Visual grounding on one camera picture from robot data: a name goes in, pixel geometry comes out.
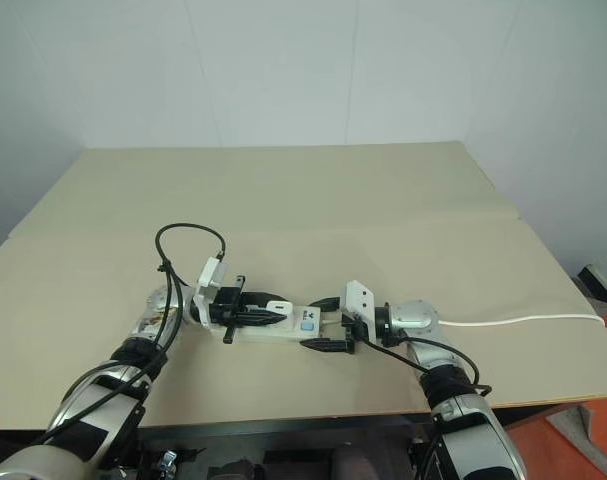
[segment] beige tabletop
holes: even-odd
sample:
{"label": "beige tabletop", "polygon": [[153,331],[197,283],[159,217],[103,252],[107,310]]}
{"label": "beige tabletop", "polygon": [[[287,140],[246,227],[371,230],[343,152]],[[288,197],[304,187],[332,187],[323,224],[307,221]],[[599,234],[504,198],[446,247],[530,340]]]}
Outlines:
{"label": "beige tabletop", "polygon": [[[0,428],[43,428],[163,283],[170,222],[228,240],[229,278],[295,303],[358,279],[377,303],[424,299],[444,320],[593,313],[459,143],[90,150],[0,248]],[[216,243],[169,233],[194,280]],[[340,336],[340,329],[329,334]],[[494,386],[493,405],[607,396],[607,331],[586,319],[444,327]],[[223,345],[185,328],[143,425],[425,411],[414,374],[366,346]]]}

